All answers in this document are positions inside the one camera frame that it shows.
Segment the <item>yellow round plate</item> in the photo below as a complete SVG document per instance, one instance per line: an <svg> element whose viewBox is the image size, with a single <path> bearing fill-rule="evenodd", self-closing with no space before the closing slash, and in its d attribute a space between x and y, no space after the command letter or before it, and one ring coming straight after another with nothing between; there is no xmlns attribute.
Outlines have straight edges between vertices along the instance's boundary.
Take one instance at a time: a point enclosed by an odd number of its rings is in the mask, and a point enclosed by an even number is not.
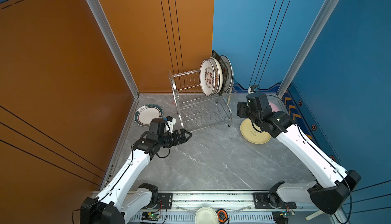
<svg viewBox="0 0 391 224"><path fill-rule="evenodd" d="M260 132L260 128L255 126L253 128L250 119L245 119L240 124L240 132L242 136L250 143L261 145L265 144L271 139L271 135L268 132Z"/></svg>

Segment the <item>silver wire dish rack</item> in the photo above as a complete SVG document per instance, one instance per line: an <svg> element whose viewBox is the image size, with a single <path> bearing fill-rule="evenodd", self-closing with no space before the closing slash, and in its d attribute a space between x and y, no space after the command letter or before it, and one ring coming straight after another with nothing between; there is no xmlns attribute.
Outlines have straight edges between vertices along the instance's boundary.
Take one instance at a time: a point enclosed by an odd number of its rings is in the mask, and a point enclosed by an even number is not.
<svg viewBox="0 0 391 224"><path fill-rule="evenodd" d="M199 70L177 74L169 70L168 74L182 128L194 132L220 124L232 125L230 103L235 88L222 95L206 96L202 93Z"/></svg>

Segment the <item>cream beige round plate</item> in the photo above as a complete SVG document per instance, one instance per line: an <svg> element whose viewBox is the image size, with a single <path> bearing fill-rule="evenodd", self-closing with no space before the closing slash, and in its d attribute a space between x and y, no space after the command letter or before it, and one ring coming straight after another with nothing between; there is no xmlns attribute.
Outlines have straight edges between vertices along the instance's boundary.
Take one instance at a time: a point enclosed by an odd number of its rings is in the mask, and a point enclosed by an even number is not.
<svg viewBox="0 0 391 224"><path fill-rule="evenodd" d="M221 91L222 86L223 86L223 70L221 68L221 65L220 65L219 61L217 59L215 59L215 58L213 58L213 59L214 59L214 61L216 63L218 74L219 74L219 85L218 85L217 91L216 91L216 93L218 94Z"/></svg>

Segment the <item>white plate red characters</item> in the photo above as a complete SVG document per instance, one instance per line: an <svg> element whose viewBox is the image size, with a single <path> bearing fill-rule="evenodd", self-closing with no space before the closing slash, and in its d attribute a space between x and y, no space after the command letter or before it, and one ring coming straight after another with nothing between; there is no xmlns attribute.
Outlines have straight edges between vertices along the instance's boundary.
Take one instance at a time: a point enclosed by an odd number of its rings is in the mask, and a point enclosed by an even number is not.
<svg viewBox="0 0 391 224"><path fill-rule="evenodd" d="M212 59L205 59L200 68L200 86L205 96L211 96L216 87L216 70Z"/></svg>

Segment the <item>pink round plate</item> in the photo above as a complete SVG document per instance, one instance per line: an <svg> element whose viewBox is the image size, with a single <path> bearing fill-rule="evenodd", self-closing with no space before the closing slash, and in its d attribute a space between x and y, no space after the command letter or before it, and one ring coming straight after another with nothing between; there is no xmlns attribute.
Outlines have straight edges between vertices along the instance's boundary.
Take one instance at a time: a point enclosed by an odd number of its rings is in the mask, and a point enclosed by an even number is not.
<svg viewBox="0 0 391 224"><path fill-rule="evenodd" d="M278 106L276 106L274 103L269 102L269 105L270 105L271 110L272 110L273 112L279 112L279 111L280 111L280 109L278 108Z"/></svg>

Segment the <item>black square floral plate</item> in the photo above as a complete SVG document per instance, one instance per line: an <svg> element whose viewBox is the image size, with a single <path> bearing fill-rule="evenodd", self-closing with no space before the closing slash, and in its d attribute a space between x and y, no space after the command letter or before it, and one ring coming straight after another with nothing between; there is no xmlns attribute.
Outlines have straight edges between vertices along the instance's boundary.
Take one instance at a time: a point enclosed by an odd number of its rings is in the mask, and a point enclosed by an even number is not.
<svg viewBox="0 0 391 224"><path fill-rule="evenodd" d="M226 56L220 56L215 50L212 51L213 58L217 59L223 70L223 86L221 91L218 93L219 96L222 96L225 93L228 93L231 89L233 83L233 70L231 62Z"/></svg>

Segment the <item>white plate orange sunburst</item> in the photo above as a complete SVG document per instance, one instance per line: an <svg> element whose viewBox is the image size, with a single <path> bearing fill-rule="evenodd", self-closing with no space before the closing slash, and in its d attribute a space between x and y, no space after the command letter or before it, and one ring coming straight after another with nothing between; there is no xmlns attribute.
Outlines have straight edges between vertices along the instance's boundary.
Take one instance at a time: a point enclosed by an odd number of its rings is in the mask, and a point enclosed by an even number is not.
<svg viewBox="0 0 391 224"><path fill-rule="evenodd" d="M218 94L220 91L220 83L221 83L221 67L217 59L212 57L212 60L214 61L214 69L215 69L215 89L214 89L214 95Z"/></svg>

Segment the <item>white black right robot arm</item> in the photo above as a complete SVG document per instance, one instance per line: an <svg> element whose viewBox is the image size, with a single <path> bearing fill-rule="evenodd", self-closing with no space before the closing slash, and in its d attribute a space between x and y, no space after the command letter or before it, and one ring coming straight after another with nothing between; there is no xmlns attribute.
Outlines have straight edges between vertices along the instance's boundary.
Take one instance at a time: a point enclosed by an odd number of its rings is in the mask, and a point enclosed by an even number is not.
<svg viewBox="0 0 391 224"><path fill-rule="evenodd" d="M256 132L269 133L284 144L310 170L315 180L308 183L278 182L268 194L273 208L286 203L314 204L327 214L335 214L341 205L352 198L351 193L361 180L355 170L347 171L327 156L285 112L274 112L266 94L256 91L237 104L237 116L250 120Z"/></svg>

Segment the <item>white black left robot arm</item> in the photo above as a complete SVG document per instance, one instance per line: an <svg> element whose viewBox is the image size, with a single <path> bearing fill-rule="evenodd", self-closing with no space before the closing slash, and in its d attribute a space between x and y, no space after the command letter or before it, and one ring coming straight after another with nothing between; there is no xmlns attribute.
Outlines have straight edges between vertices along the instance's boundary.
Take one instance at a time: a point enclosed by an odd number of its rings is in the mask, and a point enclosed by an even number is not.
<svg viewBox="0 0 391 224"><path fill-rule="evenodd" d="M95 197L86 198L78 209L82 224L127 224L141 209L158 202L158 187L141 184L128 199L136 179L160 149L186 143L191 132L174 130L176 120L170 116L153 119L149 129L132 145L132 152L111 182Z"/></svg>

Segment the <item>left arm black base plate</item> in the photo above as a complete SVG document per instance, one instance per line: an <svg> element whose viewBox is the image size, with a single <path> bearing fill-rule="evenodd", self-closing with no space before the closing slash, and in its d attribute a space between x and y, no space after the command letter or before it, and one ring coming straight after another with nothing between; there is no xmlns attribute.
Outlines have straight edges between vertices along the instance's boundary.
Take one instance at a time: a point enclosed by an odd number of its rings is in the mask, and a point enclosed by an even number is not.
<svg viewBox="0 0 391 224"><path fill-rule="evenodd" d="M150 203L145 207L146 209L159 209L165 207L167 210L172 209L173 194L170 192L153 193Z"/></svg>

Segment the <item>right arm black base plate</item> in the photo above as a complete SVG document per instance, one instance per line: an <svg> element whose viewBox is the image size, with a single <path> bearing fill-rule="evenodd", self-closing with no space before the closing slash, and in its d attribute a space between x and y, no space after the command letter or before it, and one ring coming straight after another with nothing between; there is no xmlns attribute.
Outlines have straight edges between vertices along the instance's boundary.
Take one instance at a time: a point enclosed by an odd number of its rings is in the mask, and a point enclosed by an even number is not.
<svg viewBox="0 0 391 224"><path fill-rule="evenodd" d="M253 193L256 209L296 209L295 202L283 202L277 195L268 192Z"/></svg>

